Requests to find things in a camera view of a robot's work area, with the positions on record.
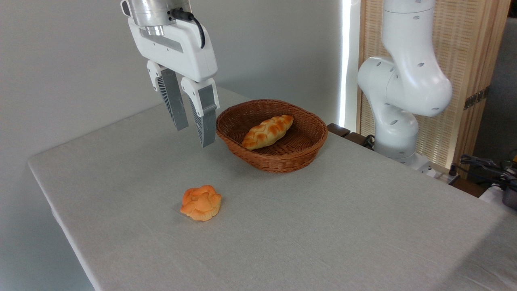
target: braided bread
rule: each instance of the braided bread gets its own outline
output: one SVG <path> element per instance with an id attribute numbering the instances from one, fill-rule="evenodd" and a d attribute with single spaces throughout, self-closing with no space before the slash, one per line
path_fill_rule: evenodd
<path id="1" fill-rule="evenodd" d="M 270 146 L 284 137 L 287 130 L 293 124 L 293 121 L 294 117 L 285 114 L 280 117 L 275 116 L 271 119 L 264 120 L 260 125 L 250 129 L 248 134 L 244 136 L 241 145 L 248 150 Z"/>

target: bread roll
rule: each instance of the bread roll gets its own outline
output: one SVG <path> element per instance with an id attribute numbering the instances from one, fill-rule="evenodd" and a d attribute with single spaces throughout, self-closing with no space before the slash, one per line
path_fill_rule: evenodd
<path id="1" fill-rule="evenodd" d="M 180 212 L 197 221 L 207 221 L 214 217 L 221 208 L 221 195 L 214 187 L 204 185 L 191 188 L 183 194 Z"/>
<path id="2" fill-rule="evenodd" d="M 293 125 L 293 121 L 294 117 L 285 114 L 264 120 L 260 125 L 250 129 L 244 136 L 241 145 L 248 150 L 270 146 L 284 137 L 287 130 Z"/>

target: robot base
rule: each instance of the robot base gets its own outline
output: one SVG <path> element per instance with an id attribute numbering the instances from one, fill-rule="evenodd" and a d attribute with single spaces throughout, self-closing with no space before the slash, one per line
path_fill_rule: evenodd
<path id="1" fill-rule="evenodd" d="M 413 155 L 405 158 L 392 158 L 392 160 L 411 167 L 421 173 L 426 174 L 432 178 L 435 177 L 436 171 L 431 168 L 429 160 L 421 154 L 414 153 Z"/>

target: light strip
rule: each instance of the light strip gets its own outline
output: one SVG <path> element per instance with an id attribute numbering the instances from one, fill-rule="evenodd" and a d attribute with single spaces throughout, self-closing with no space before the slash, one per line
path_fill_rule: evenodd
<path id="1" fill-rule="evenodd" d="M 339 100 L 339 125 L 345 125 L 346 73 L 350 53 L 350 7 L 351 0 L 343 0 L 342 51 L 341 51 L 341 94 Z"/>

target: white wall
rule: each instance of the white wall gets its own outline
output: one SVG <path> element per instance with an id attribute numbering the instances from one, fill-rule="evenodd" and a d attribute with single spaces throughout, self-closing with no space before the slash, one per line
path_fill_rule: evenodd
<path id="1" fill-rule="evenodd" d="M 219 85 L 337 121 L 341 0 L 191 4 Z M 0 11 L 0 290 L 91 289 L 27 158 L 161 99 L 117 0 L 3 1 Z"/>

